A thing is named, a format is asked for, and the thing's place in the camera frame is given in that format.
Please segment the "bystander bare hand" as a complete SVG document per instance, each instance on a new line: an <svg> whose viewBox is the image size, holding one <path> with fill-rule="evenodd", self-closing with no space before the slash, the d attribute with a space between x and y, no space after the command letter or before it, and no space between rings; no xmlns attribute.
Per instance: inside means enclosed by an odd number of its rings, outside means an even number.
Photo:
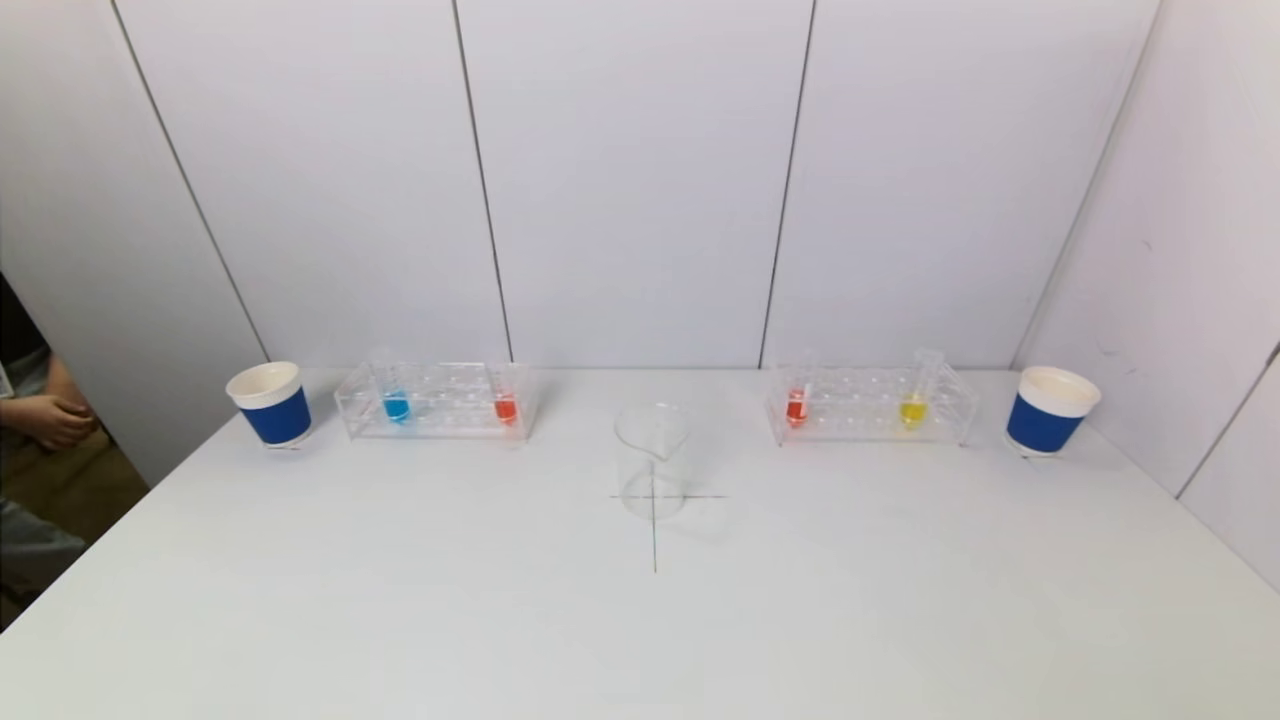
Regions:
<svg viewBox="0 0 1280 720"><path fill-rule="evenodd" d="M35 395L4 398L1 424L47 450L60 451L83 442L99 421L83 405L56 395Z"/></svg>

